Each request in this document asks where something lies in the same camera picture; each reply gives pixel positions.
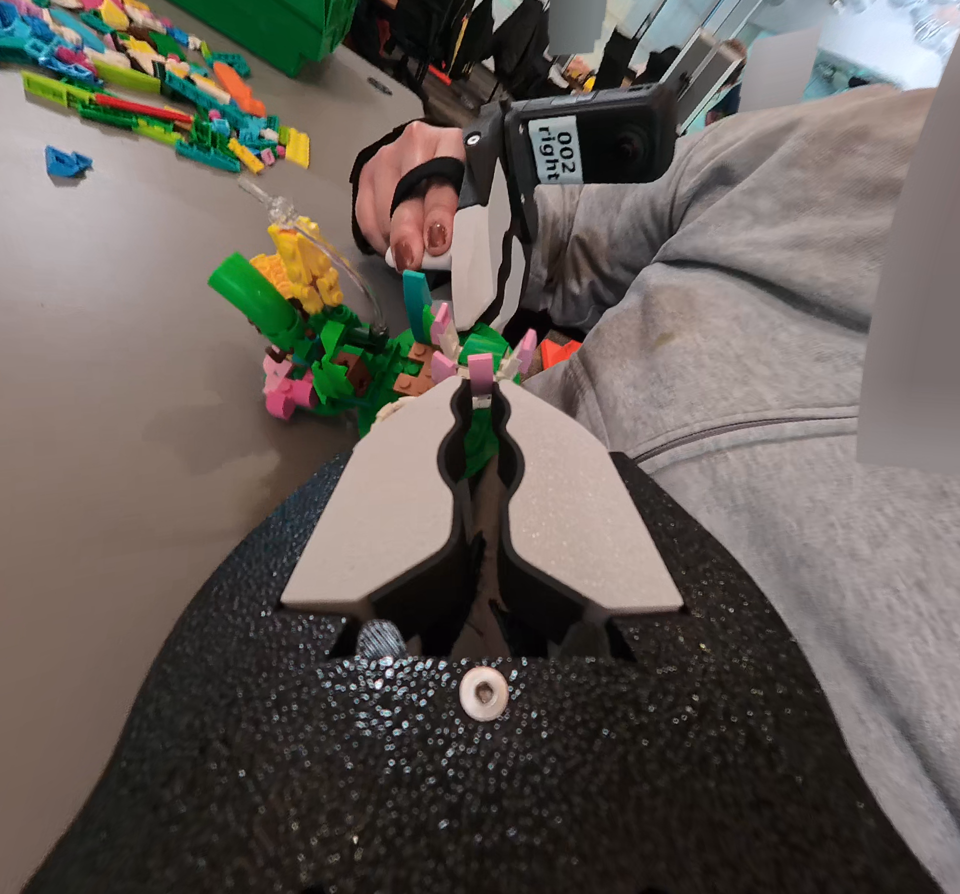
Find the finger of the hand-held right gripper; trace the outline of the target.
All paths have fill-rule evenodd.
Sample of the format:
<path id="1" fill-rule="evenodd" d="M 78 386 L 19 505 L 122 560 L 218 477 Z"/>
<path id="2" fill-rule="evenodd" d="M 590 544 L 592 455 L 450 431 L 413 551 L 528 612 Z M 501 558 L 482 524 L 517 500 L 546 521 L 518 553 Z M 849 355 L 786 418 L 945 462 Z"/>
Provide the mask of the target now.
<path id="1" fill-rule="evenodd" d="M 458 331 L 474 326 L 498 295 L 503 239 L 511 225 L 507 192 L 457 211 L 452 228 L 452 310 Z"/>
<path id="2" fill-rule="evenodd" d="M 507 268 L 507 274 L 506 279 L 499 282 L 502 299 L 495 316 L 495 329 L 498 333 L 506 332 L 507 326 L 522 305 L 529 282 L 531 255 L 531 246 L 524 243 L 514 232 L 504 235 L 501 266 Z"/>

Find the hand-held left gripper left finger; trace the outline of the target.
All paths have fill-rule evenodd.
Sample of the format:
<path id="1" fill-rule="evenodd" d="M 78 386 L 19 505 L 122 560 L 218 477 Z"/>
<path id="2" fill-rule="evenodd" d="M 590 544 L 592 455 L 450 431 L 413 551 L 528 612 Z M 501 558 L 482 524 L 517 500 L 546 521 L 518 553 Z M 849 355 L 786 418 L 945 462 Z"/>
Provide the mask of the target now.
<path id="1" fill-rule="evenodd" d="M 470 384 L 451 376 L 371 428 L 348 458 L 283 590 L 290 609 L 384 620 L 449 655 L 477 560 L 464 441 Z"/>

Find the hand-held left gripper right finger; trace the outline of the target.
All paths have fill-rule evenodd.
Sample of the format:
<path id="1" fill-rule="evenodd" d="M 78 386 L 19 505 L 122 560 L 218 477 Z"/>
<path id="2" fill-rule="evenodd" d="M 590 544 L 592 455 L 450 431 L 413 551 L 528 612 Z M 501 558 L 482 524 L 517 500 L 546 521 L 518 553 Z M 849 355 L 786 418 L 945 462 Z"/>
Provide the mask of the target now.
<path id="1" fill-rule="evenodd" d="M 510 380 L 491 396 L 505 488 L 498 588 L 509 613 L 559 646 L 577 624 L 685 607 L 618 462 L 577 420 Z"/>

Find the person's grey hoodie torso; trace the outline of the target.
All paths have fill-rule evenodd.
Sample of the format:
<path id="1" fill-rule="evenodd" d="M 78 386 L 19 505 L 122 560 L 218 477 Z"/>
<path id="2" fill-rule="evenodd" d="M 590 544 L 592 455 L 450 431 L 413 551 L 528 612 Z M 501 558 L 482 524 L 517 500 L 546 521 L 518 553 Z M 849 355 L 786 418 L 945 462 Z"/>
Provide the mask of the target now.
<path id="1" fill-rule="evenodd" d="M 858 463 L 868 335 L 654 263 L 529 388 L 642 466 L 774 602 L 887 816 L 958 892 L 958 477 Z"/>

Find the pile of colourful lego pieces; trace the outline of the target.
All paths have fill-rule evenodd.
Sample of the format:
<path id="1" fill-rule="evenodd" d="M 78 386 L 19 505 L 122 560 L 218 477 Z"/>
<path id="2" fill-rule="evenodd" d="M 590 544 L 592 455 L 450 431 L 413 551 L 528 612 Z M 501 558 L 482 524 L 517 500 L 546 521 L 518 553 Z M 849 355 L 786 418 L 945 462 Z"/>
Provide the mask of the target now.
<path id="1" fill-rule="evenodd" d="M 1 61 L 18 68 L 26 96 L 205 168 L 309 168 L 308 134 L 267 112 L 241 55 L 211 50 L 139 0 L 1 0 Z"/>

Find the black backpack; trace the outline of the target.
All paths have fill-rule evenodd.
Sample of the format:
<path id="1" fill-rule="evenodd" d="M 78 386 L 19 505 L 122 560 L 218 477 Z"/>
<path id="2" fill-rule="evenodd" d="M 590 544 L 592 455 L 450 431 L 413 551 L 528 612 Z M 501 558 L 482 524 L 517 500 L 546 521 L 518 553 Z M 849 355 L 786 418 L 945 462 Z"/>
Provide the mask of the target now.
<path id="1" fill-rule="evenodd" d="M 542 0 L 521 0 L 495 25 L 494 0 L 453 0 L 449 25 L 438 34 L 436 69 L 450 81 L 468 78 L 492 60 L 494 91 L 513 100 L 550 91 L 548 15 Z"/>

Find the person's right hand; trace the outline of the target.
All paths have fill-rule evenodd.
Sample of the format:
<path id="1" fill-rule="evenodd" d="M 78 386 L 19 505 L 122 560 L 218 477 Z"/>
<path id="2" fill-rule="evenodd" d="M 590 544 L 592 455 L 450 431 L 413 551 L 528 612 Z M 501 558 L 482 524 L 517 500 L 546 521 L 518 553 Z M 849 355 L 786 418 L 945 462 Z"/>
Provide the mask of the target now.
<path id="1" fill-rule="evenodd" d="M 461 130 L 414 120 L 366 148 L 351 173 L 352 228 L 364 253 L 390 253 L 398 273 L 421 269 L 425 256 L 450 251 L 460 187 L 445 178 L 425 179 L 394 204 L 399 183 L 437 159 L 466 159 Z"/>

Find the person's right forearm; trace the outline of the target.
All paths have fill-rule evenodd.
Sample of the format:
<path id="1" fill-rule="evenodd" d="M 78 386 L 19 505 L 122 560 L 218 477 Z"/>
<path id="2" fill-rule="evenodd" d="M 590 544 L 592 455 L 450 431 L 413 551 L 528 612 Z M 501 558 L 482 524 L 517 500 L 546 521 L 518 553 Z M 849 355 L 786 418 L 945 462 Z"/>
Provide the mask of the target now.
<path id="1" fill-rule="evenodd" d="M 868 84 L 681 137 L 650 183 L 540 187 L 522 307 L 589 331 L 651 264 L 712 269 L 867 334 L 937 89 Z"/>

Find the green flower lego model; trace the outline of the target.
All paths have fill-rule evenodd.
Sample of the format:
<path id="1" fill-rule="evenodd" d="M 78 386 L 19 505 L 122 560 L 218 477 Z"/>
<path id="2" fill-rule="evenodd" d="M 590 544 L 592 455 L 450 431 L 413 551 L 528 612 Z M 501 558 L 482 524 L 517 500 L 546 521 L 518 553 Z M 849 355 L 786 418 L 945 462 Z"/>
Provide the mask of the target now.
<path id="1" fill-rule="evenodd" d="M 268 412 L 287 421 L 297 410 L 322 417 L 352 413 L 361 436 L 401 402 L 424 396 L 450 376 L 480 377 L 463 439 L 463 478 L 498 453 L 487 376 L 518 384 L 542 338 L 528 329 L 511 348 L 488 324 L 457 330 L 451 308 L 433 300 L 426 274 L 405 271 L 409 327 L 397 336 L 364 322 L 344 299 L 334 253 L 316 225 L 273 225 L 274 253 L 246 259 L 234 252 L 208 285 L 268 342 L 262 393 Z"/>

